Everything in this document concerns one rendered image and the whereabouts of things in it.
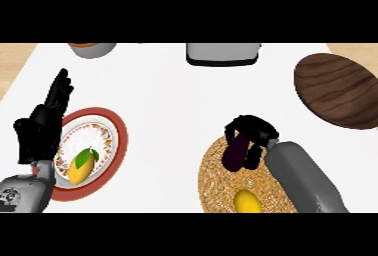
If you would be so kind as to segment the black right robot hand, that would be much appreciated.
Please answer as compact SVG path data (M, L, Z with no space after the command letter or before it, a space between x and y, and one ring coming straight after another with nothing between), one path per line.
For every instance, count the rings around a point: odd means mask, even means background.
M242 168L255 170L260 165L260 157L263 149L269 142L279 138L279 133L272 124L252 115L241 115L224 126L224 138L227 146L233 142L236 136L242 134L248 137L248 159Z

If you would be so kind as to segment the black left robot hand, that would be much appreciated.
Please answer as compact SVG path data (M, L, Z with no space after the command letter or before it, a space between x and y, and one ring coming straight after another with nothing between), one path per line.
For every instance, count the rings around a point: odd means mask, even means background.
M55 158L61 143L62 118L72 91L68 70L62 68L44 103L35 106L28 118L21 118L13 123L19 142L19 164Z

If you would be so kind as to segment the dark purple eggplant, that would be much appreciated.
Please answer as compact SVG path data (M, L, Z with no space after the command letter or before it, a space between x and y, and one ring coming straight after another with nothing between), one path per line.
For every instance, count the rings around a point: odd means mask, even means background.
M227 171L238 172L244 167L248 159L248 146L248 137L239 134L223 153L221 164Z

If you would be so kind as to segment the red-rimmed floral bowl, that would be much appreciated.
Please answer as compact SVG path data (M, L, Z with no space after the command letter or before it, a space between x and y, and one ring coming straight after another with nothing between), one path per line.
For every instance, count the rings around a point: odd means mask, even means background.
M127 151L127 127L118 114L109 109L84 108L62 121L62 139L55 156L55 177L52 199L74 201L93 194L111 180ZM72 184L68 169L83 150L94 153L94 166L89 177Z

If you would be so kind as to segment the round woven straw placemat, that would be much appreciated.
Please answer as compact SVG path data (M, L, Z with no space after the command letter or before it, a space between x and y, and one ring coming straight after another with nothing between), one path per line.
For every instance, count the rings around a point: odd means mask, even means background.
M221 157L227 147L220 137L210 146L198 171L198 193L205 212L235 211L233 199L238 190L248 190L257 197L266 213L295 213L297 209L260 157L255 170L242 168L238 172L226 170Z

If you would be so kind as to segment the yellow mango with green leaf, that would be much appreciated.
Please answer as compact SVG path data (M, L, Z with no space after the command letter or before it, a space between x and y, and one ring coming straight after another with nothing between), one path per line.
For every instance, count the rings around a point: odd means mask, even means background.
M78 153L68 168L68 179L72 185L78 185L87 179L97 161L99 153L93 148L87 148Z

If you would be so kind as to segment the dark brown wooden oval board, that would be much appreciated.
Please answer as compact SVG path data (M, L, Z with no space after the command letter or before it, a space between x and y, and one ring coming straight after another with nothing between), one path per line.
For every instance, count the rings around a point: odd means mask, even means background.
M378 77L347 57L306 56L294 69L294 86L313 114L348 129L378 127Z

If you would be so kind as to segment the yellow lemon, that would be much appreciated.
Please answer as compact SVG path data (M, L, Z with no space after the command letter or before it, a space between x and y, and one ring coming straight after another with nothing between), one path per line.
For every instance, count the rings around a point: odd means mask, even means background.
M247 189L238 189L233 198L235 211L238 213L261 212L261 204L255 195Z

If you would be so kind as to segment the grey appliance with black base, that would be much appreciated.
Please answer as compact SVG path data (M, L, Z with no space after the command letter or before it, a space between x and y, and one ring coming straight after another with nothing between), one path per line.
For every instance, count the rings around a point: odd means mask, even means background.
M195 66L232 67L252 65L260 43L188 43L186 61Z

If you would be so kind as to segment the grey pot with brown rim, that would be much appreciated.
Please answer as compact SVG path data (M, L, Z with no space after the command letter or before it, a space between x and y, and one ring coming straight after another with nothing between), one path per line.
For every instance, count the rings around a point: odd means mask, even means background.
M75 55L84 59L103 57L115 48L115 43L69 43Z

